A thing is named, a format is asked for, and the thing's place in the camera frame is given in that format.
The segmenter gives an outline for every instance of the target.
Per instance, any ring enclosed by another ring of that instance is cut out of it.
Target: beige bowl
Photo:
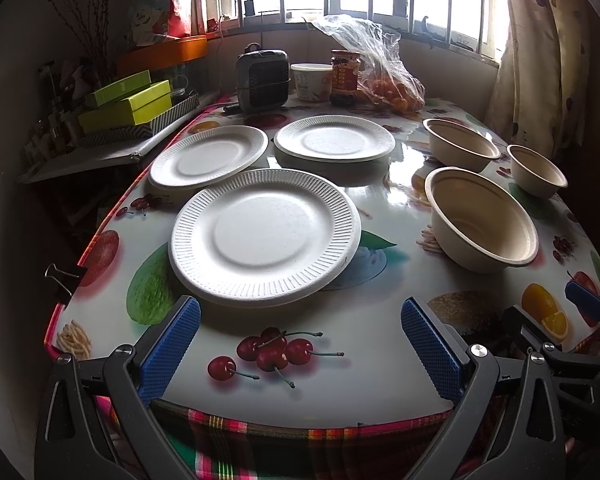
[[[523,207],[488,178],[440,168],[424,184],[431,227],[443,251],[473,272],[523,267],[538,254],[538,233]]]
[[[522,189],[538,198],[551,198],[558,189],[567,187],[567,178],[540,153],[525,146],[507,146],[511,157],[511,176]]]
[[[491,160],[500,157],[496,145],[478,132],[442,119],[425,119],[431,155],[445,166],[457,166],[480,173]]]

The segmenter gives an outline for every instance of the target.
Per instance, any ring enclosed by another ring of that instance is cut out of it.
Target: cherry stem
[[[279,375],[280,377],[282,377],[282,380],[283,380],[283,381],[285,381],[285,383],[286,383],[286,384],[288,384],[288,385],[289,385],[291,388],[295,388],[295,387],[296,387],[296,385],[295,385],[295,384],[293,384],[293,381],[287,381],[287,380],[285,379],[284,375],[282,374],[282,372],[281,372],[280,370],[278,370],[278,368],[277,368],[277,367],[275,367],[275,366],[274,366],[274,367],[273,367],[273,369],[274,369],[275,371],[277,371],[277,372],[278,372],[278,375]]]
[[[276,341],[277,339],[280,339],[280,338],[288,336],[288,335],[299,335],[299,334],[312,335],[314,337],[322,337],[324,335],[324,334],[322,334],[322,332],[288,332],[287,333],[286,330],[283,330],[277,336],[275,336],[275,338],[265,341],[261,345],[256,346],[256,348],[262,348],[264,345],[268,345],[272,341]]]
[[[327,352],[327,353],[324,353],[324,352],[313,352],[311,350],[309,350],[308,352],[309,352],[309,354],[312,354],[312,355],[335,355],[337,357],[344,357],[344,352]]]
[[[254,380],[256,380],[256,381],[260,379],[260,377],[259,377],[259,376],[257,376],[257,375],[245,374],[245,373],[242,373],[242,372],[237,372],[236,370],[231,370],[231,371],[232,371],[234,374],[237,374],[237,375],[242,375],[243,377],[248,377],[248,378],[254,379]]]

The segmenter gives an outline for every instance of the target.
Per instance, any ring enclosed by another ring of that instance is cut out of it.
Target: transparent plastic bag
[[[424,86],[400,60],[400,34],[383,32],[378,23],[348,14],[329,14],[312,23],[347,50],[360,54],[365,67],[358,89],[371,102],[387,104],[399,114],[422,110]]]

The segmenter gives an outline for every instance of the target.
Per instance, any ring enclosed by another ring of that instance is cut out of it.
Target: curtain
[[[586,0],[509,0],[510,31],[485,124],[549,158],[582,142]]]

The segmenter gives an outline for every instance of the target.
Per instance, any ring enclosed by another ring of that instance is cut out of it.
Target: silver screw
[[[476,357],[484,357],[489,353],[489,351],[482,345],[472,345],[471,353]]]
[[[544,364],[544,357],[542,357],[542,355],[540,355],[538,352],[533,352],[531,354],[531,360],[537,365]]]
[[[116,348],[116,352],[120,352],[121,354],[131,355],[131,352],[134,351],[134,348],[131,345],[120,345]]]

